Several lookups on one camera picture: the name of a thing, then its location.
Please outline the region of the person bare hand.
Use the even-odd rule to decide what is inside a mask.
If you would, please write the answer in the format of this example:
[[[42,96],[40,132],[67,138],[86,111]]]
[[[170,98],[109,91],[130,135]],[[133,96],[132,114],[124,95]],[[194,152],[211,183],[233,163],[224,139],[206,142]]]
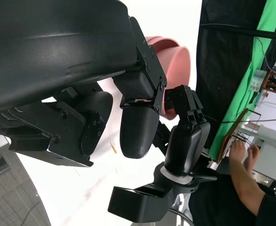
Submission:
[[[259,159],[260,149],[257,145],[251,145],[247,152],[248,156],[244,160],[244,167],[249,173],[252,173],[252,170]]]
[[[235,140],[231,144],[229,158],[231,160],[242,161],[245,155],[246,149],[244,142],[241,140]]]

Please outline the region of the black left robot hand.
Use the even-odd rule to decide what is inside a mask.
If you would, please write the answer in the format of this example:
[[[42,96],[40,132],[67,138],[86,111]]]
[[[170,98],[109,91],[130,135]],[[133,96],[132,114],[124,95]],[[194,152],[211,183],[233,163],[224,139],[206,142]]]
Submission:
[[[120,146],[146,155],[167,79],[134,17],[118,0],[0,0],[0,134],[11,151],[91,167],[113,97],[122,93]]]

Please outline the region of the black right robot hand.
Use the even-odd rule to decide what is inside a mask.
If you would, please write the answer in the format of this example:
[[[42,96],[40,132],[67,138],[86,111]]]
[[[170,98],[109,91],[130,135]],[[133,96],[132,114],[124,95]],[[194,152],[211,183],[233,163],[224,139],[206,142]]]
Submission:
[[[167,172],[185,177],[197,163],[210,132],[211,125],[202,113],[195,91],[180,85],[165,92],[167,106],[179,116],[179,122],[172,130],[159,122],[153,145],[165,156]]]

